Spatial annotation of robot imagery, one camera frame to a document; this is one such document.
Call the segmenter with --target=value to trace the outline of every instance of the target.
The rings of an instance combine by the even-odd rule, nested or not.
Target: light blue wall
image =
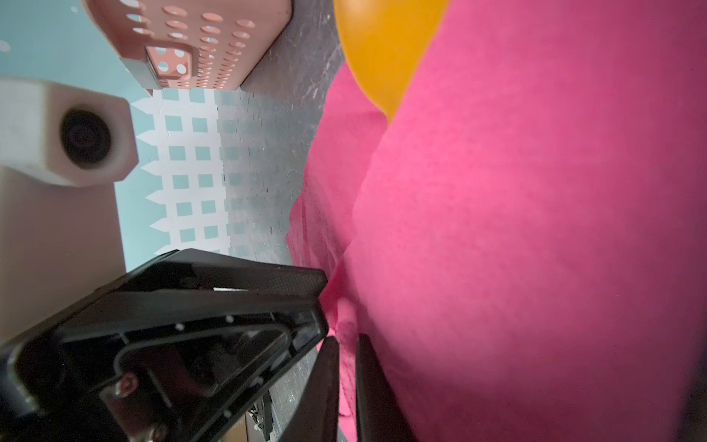
[[[0,0],[0,76],[55,81],[126,98],[147,95],[83,12],[78,0]],[[154,128],[151,115],[131,107],[135,134]],[[161,178],[140,169],[157,148],[138,140],[139,166],[115,185],[128,269],[154,257],[169,235],[151,227],[165,207],[145,197],[162,188]]]

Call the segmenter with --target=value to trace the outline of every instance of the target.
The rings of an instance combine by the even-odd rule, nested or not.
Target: beige plastic piece
[[[0,164],[39,181],[86,187],[122,181],[138,163],[130,105],[124,98],[48,81],[0,77]],[[90,111],[110,131],[110,152],[89,168],[66,155],[66,111]]]
[[[83,0],[120,57],[163,88],[235,90],[292,16],[291,0]]]
[[[125,273],[113,182],[136,165],[137,152],[122,98],[2,77],[0,97],[3,344]],[[106,121],[119,167],[98,164],[85,175],[68,164],[58,122],[76,106]]]

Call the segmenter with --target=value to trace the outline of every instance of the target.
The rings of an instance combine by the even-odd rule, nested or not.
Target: pink plastic basket
[[[138,78],[146,88],[235,90],[292,15],[291,0],[83,0],[83,5],[124,62],[145,64],[156,80]]]

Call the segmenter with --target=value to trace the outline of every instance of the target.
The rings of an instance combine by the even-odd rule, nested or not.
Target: pink towel
[[[395,120],[346,67],[291,214],[356,438],[668,441],[707,332],[707,3],[456,0]]]

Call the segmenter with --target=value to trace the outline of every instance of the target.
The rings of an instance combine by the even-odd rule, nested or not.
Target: black circular hole
[[[62,120],[62,145],[74,164],[90,168],[108,156],[110,131],[93,112],[72,109]]]

